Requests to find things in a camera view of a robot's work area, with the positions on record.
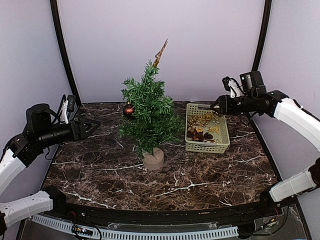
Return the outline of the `green plastic basket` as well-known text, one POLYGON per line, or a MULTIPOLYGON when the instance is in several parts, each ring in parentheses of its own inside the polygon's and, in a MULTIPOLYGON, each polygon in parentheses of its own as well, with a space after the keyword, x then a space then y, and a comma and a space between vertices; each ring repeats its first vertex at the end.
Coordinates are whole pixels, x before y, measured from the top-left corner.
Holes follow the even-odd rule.
POLYGON ((229 131, 224 115, 215 114, 209 104, 188 103, 185 117, 185 149, 188 152, 223 154, 230 145, 229 131), (210 121, 205 114, 212 114, 210 121), (213 139, 204 140, 210 133, 213 139))

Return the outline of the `red bauble ornament back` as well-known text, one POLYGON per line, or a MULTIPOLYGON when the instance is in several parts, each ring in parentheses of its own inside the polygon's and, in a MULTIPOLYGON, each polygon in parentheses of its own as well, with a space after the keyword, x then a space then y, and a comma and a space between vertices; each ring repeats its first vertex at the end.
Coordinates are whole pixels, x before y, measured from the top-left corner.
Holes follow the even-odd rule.
POLYGON ((133 116, 134 111, 135 111, 135 106, 130 103, 127 103, 122 109, 123 116, 128 119, 134 118, 134 116, 133 116))

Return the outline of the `small green christmas tree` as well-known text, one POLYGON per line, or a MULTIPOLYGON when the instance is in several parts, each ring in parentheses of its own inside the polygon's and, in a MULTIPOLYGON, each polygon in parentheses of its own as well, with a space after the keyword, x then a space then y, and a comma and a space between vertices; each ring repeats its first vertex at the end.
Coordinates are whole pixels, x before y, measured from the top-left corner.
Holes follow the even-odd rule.
POLYGON ((184 121, 175 112, 174 101, 165 95, 165 82, 157 79, 159 69, 151 60, 146 63, 141 80, 124 80, 122 98, 133 109, 131 116, 123 116, 119 125, 120 137, 135 140, 135 151, 140 159, 152 155, 154 148, 178 142, 185 130, 184 121))

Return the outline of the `gold star tree topper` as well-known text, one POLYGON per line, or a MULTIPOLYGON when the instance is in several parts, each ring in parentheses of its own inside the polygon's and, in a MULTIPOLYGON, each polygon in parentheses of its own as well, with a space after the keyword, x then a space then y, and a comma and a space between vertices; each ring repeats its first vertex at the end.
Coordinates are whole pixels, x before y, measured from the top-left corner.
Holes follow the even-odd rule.
POLYGON ((160 59, 161 59, 161 57, 162 57, 162 54, 163 54, 163 52, 164 52, 167 44, 168 44, 168 38, 165 40, 165 42, 164 42, 163 46, 161 47, 160 51, 154 56, 154 57, 155 57, 155 60, 154 60, 154 62, 153 62, 153 64, 152 64, 152 66, 153 66, 154 68, 157 68, 157 67, 158 67, 158 64, 159 64, 159 62, 160 62, 160 59))

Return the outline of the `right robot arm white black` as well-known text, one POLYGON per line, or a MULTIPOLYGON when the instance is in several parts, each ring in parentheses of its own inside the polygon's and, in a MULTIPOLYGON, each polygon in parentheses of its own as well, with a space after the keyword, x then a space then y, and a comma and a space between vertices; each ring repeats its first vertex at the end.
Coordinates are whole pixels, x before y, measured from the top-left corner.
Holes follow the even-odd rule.
MULTIPOLYGON (((253 113, 264 114, 287 124, 317 150, 320 148, 320 120, 299 105, 295 99, 279 90, 267 91, 259 71, 240 75, 240 83, 224 77, 222 83, 228 95, 221 95, 210 108, 220 115, 240 116, 253 113)), ((263 200, 255 205, 255 213, 266 217, 275 208, 275 203, 289 197, 311 192, 320 187, 320 161, 300 173, 276 183, 262 194, 263 200)))

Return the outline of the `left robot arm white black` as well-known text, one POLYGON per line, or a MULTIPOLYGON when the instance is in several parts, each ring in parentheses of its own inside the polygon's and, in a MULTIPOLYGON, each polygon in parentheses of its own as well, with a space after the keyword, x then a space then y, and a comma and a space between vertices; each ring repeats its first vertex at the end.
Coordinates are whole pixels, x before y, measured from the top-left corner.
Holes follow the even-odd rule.
MULTIPOLYGON (((5 146, 0 160, 0 191, 3 193, 13 179, 28 168, 44 149, 88 138, 100 122, 80 117, 64 123, 53 123, 56 113, 46 103, 36 104, 26 110, 26 126, 5 146)), ((66 196, 54 186, 49 186, 27 197, 1 203, 0 233, 15 223, 36 214, 53 211, 60 218, 71 213, 65 203, 66 196)))

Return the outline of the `round wooden tree base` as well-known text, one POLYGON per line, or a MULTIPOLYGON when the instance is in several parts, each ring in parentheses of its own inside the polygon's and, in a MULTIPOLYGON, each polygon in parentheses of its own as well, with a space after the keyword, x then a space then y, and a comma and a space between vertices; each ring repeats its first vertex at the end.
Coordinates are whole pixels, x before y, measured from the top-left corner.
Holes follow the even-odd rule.
POLYGON ((164 165, 164 152, 158 148, 155 147, 153 149, 153 154, 149 152, 144 152, 143 153, 143 165, 148 169, 148 170, 158 170, 163 167, 164 165))

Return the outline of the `gold gift box ornament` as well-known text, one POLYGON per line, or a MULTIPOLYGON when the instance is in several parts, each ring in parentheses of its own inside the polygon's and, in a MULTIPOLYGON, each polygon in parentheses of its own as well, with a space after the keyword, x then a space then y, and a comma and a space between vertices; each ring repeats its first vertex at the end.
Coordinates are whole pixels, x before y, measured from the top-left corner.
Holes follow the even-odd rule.
POLYGON ((210 113, 206 113, 204 116, 203 116, 203 119, 205 120, 205 121, 210 121, 211 119, 212 119, 212 114, 210 114, 210 113))

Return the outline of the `brown pinecone ornament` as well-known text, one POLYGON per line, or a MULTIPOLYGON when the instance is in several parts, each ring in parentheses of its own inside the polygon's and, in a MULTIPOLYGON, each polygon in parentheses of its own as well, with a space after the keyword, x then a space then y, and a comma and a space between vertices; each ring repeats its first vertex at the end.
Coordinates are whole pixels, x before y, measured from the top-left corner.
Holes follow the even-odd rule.
POLYGON ((206 133, 203 135, 203 137, 204 137, 204 140, 211 140, 211 139, 213 139, 213 135, 210 134, 209 132, 206 132, 206 133))

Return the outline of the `left black frame post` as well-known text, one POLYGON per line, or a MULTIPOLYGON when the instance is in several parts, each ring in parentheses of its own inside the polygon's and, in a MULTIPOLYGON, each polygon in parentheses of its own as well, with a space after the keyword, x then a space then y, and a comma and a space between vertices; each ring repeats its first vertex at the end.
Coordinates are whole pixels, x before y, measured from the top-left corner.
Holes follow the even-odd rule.
POLYGON ((58 9, 58 1, 50 0, 49 2, 50 2, 53 25, 55 29, 55 35, 56 35, 63 67, 65 70, 65 74, 66 74, 71 92, 73 95, 75 95, 75 104, 77 107, 80 107, 82 105, 82 101, 76 86, 76 81, 72 72, 69 56, 67 53, 67 48, 64 40, 64 34, 63 34, 63 29, 62 29, 62 24, 60 20, 59 9, 58 9))

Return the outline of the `black frame post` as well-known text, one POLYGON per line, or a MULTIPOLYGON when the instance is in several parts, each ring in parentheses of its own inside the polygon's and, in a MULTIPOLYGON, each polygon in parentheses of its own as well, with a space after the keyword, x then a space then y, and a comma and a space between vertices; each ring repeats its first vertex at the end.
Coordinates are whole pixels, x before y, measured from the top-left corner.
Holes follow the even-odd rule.
POLYGON ((271 15, 271 8, 272 8, 272 0, 265 0, 257 47, 256 47, 254 59, 253 59, 252 68, 251 68, 252 71, 257 71, 260 66, 264 45, 267 37, 267 31, 268 31, 270 15, 271 15))
POLYGON ((62 24, 60 20, 59 9, 58 9, 58 1, 50 0, 49 2, 50 2, 53 25, 55 29, 55 35, 56 35, 63 67, 65 70, 65 74, 66 74, 71 92, 73 95, 75 95, 75 104, 77 107, 80 107, 82 105, 82 101, 76 86, 76 81, 72 72, 69 56, 67 53, 67 48, 64 40, 64 34, 63 34, 63 29, 62 29, 62 24))

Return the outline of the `right black frame post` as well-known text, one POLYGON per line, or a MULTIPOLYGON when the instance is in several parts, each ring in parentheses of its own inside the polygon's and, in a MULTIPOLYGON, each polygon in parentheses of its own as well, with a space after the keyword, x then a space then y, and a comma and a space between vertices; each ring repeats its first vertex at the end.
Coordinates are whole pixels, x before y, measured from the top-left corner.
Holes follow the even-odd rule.
POLYGON ((264 45, 267 37, 267 31, 268 31, 270 15, 271 15, 271 8, 272 8, 272 0, 265 0, 257 47, 256 47, 254 59, 253 59, 252 68, 251 68, 252 71, 257 71, 260 66, 264 45))

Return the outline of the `black front rail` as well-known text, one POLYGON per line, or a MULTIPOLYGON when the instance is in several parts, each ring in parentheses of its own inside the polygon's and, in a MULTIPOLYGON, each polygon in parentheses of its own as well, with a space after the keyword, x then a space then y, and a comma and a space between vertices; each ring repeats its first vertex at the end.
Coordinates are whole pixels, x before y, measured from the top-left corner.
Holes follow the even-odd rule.
POLYGON ((247 224, 259 218, 275 216, 280 219, 284 213, 281 205, 277 204, 268 209, 262 209, 259 202, 238 206, 211 208, 203 210, 182 211, 134 211, 92 207, 74 203, 66 203, 64 212, 55 210, 45 212, 51 217, 65 220, 85 221, 97 226, 114 224, 133 225, 178 225, 215 223, 219 225, 247 224))

